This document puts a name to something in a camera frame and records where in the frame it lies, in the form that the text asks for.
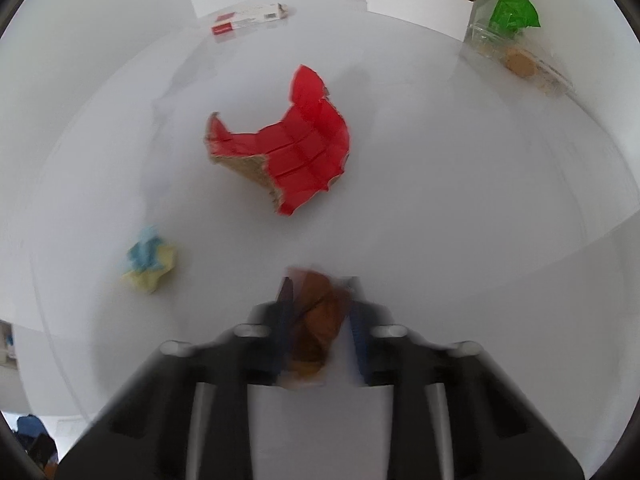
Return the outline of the yellow blue paper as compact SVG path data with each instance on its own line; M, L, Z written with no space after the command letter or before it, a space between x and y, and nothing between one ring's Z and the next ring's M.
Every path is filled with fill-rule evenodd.
M177 251L152 226L144 228L137 243L126 253L126 269L122 278L138 292L152 294L160 280L174 270Z

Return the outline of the brown chocolate wrapper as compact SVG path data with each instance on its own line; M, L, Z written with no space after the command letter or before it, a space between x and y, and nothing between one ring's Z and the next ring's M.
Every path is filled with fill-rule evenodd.
M288 278L293 285L293 316L279 382L288 389L319 385L352 294L345 284L315 270L291 268Z

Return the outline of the red torn cardboard piece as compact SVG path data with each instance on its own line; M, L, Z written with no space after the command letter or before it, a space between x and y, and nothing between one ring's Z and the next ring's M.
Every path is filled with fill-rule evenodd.
M280 122L255 133L234 133L214 113L205 145L212 162L265 188L277 213L290 216L344 174L350 134L324 81L302 65Z

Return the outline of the white folded card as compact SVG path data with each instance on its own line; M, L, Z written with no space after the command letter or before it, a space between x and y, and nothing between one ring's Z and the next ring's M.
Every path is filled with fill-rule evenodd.
M434 30L463 41L471 21L469 0L366 0L371 13Z

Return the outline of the green plastic bag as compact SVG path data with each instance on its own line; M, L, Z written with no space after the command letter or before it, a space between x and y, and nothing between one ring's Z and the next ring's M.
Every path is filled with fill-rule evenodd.
M540 27L537 9L530 0L497 0L488 24L490 29L506 36Z

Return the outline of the red white small box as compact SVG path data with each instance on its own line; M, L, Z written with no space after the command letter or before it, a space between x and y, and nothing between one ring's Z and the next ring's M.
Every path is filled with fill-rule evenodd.
M247 27L282 21L287 16L288 8L282 3L262 4L217 15L210 31L214 36L224 36Z

